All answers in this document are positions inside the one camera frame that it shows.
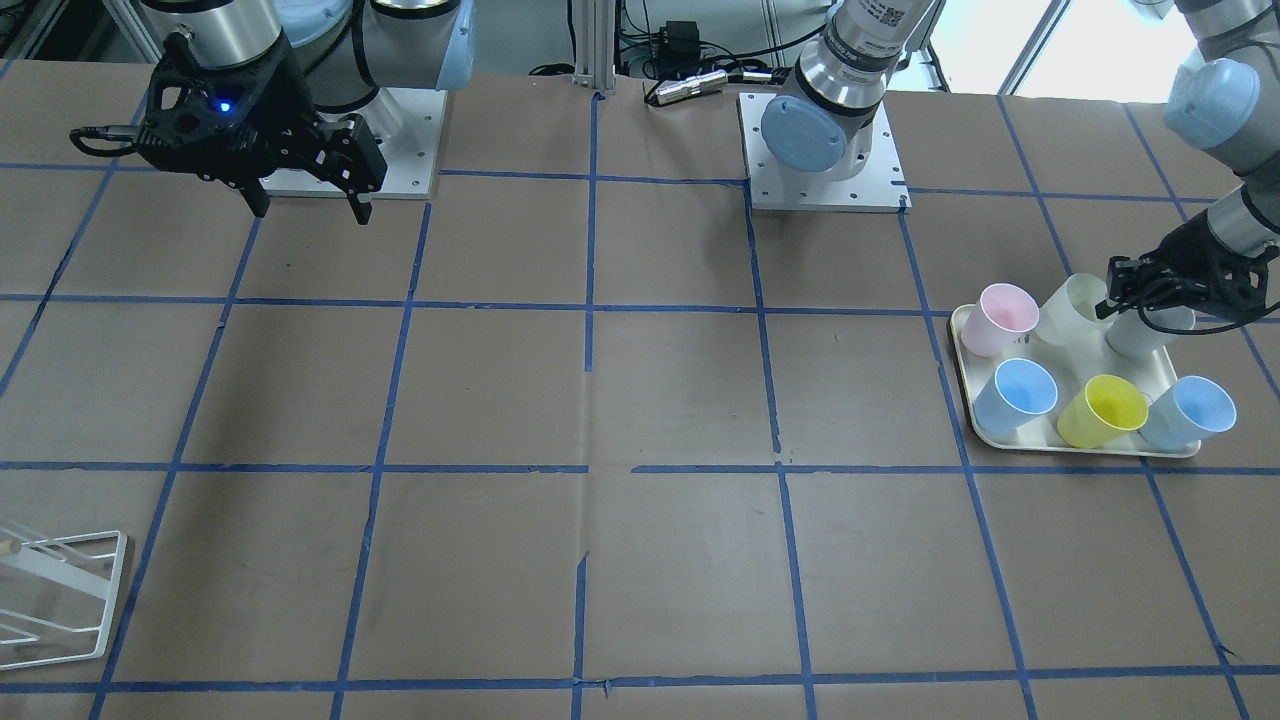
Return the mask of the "white plastic cup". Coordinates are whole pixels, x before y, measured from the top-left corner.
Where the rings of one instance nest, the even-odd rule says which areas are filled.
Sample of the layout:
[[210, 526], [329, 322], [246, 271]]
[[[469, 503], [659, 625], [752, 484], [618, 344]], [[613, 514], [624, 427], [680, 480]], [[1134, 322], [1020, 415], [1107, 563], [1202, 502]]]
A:
[[1066, 347], [1093, 333], [1105, 333], [1114, 319], [1100, 319], [1096, 309], [1108, 297], [1107, 290], [1097, 275], [1070, 275], [1039, 307], [1033, 334], [1055, 347]]

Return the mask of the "grey plastic cup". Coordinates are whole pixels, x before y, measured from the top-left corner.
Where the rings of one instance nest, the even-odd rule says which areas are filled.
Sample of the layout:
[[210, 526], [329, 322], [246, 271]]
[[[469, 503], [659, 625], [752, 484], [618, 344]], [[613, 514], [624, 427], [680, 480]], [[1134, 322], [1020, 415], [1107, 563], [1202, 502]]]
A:
[[1196, 311], [1185, 306], [1146, 310], [1146, 320], [1138, 310], [1121, 313], [1103, 333], [1103, 340], [1112, 351], [1124, 357], [1143, 359], [1178, 337], [1164, 332], [1162, 328], [1193, 331]]

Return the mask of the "yellow plastic cup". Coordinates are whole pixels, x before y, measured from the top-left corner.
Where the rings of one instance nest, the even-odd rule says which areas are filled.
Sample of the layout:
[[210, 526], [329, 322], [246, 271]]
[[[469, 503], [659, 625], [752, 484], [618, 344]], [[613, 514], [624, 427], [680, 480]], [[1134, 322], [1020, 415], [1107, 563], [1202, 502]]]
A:
[[1068, 446], [1098, 448], [1139, 430], [1149, 416], [1149, 400], [1130, 380], [1100, 374], [1088, 379], [1055, 421]]

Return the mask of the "pink plastic cup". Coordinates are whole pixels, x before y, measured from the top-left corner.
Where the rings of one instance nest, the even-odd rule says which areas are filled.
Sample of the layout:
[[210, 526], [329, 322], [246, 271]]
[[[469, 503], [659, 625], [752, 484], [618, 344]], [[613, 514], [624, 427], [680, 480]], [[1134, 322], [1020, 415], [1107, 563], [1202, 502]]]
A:
[[1020, 286], [986, 287], [960, 329], [960, 341], [980, 357], [993, 357], [1039, 323], [1039, 304]]

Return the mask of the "blue cup near pink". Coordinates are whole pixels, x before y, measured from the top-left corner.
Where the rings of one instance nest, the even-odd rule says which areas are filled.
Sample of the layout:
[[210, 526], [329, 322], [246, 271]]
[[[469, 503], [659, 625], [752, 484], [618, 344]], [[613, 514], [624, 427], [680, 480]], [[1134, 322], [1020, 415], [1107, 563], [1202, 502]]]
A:
[[972, 411], [983, 432], [1006, 436], [1048, 414], [1057, 402], [1059, 387], [1048, 370], [1029, 359], [1011, 357], [996, 366]]

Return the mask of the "blue cup tray end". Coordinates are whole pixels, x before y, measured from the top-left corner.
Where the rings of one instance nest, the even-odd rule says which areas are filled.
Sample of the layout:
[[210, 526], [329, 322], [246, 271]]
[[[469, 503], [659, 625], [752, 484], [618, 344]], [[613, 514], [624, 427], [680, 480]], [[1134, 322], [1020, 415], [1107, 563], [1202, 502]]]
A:
[[1230, 430], [1236, 419], [1235, 401], [1224, 387], [1202, 375], [1187, 375], [1151, 404], [1139, 433], [1156, 448], [1175, 452]]

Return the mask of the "cream plastic tray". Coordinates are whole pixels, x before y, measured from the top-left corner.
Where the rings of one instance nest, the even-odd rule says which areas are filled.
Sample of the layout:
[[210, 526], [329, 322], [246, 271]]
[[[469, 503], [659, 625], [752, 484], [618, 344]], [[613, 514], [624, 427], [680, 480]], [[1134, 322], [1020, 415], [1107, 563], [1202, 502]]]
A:
[[[961, 342], [960, 332], [966, 319], [977, 309], [974, 304], [956, 307], [948, 319], [948, 333], [956, 354], [957, 382], [963, 388], [965, 410], [973, 430], [987, 445], [1001, 450], [1019, 450], [1061, 454], [1098, 454], [1135, 457], [1192, 457], [1201, 451], [1202, 441], [1176, 448], [1161, 448], [1148, 442], [1138, 430], [1111, 439], [1097, 448], [1075, 448], [1056, 429], [1056, 420], [1070, 400], [1079, 393], [1088, 379], [1110, 374], [1133, 383], [1152, 404], [1178, 382], [1178, 373], [1165, 347], [1148, 357], [1134, 359], [1116, 354], [1105, 341], [1105, 333], [1094, 332], [1070, 346], [1052, 346], [1033, 333], [1024, 334], [993, 357], [972, 354]], [[974, 402], [989, 383], [996, 368], [1011, 357], [1024, 357], [1039, 364], [1053, 378], [1059, 388], [1055, 409], [1005, 434], [992, 434], [974, 416]]]

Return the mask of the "aluminium frame post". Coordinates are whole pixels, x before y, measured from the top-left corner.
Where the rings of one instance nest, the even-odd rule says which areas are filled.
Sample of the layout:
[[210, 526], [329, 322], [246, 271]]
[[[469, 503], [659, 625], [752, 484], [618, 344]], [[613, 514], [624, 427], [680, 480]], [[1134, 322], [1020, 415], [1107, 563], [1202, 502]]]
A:
[[617, 1], [570, 1], [573, 82], [598, 94], [616, 90]]

